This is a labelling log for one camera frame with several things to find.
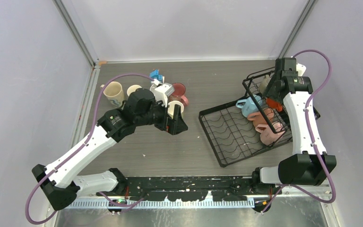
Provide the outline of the lime green mug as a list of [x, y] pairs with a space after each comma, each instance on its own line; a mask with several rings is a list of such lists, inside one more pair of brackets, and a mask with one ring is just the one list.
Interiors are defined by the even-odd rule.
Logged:
[[182, 102], [180, 101], [171, 101], [168, 103], [168, 115], [173, 119], [175, 113], [176, 113], [176, 106], [180, 107], [180, 111], [181, 111], [181, 117], [184, 118], [184, 105]]

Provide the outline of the yellow mug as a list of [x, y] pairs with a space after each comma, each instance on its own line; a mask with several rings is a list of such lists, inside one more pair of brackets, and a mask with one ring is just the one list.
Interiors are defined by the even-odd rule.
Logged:
[[133, 92], [135, 92], [137, 89], [142, 88], [140, 85], [132, 85], [127, 89], [127, 96], [130, 96]]

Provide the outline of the cream patterned mug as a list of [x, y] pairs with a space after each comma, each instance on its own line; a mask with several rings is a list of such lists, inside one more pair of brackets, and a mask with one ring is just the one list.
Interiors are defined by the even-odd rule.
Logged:
[[125, 94], [121, 83], [112, 81], [105, 89], [104, 84], [102, 84], [100, 88], [103, 90], [103, 94], [112, 105], [116, 108], [122, 106], [123, 101], [125, 100]]

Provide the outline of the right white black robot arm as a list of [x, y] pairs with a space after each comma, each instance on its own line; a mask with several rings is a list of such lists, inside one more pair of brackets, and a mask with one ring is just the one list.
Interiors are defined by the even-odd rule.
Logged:
[[251, 189], [263, 194], [270, 184], [322, 184], [337, 165], [328, 155], [318, 132], [311, 95], [311, 80], [299, 76], [296, 58], [275, 61], [275, 73], [265, 89], [265, 97], [282, 104], [287, 112], [293, 138], [292, 156], [274, 167], [258, 167], [252, 173]]

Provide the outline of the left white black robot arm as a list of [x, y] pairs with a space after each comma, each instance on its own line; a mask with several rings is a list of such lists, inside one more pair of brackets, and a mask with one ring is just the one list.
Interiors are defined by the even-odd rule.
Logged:
[[145, 88], [132, 92], [123, 108], [107, 111], [93, 126], [92, 132], [55, 162], [37, 164], [32, 173], [55, 211], [69, 206], [76, 198], [98, 192], [122, 195], [127, 180], [117, 169], [81, 176], [79, 173], [105, 150], [133, 134], [139, 126], [154, 125], [171, 135], [188, 130], [181, 108], [168, 113], [164, 101]]

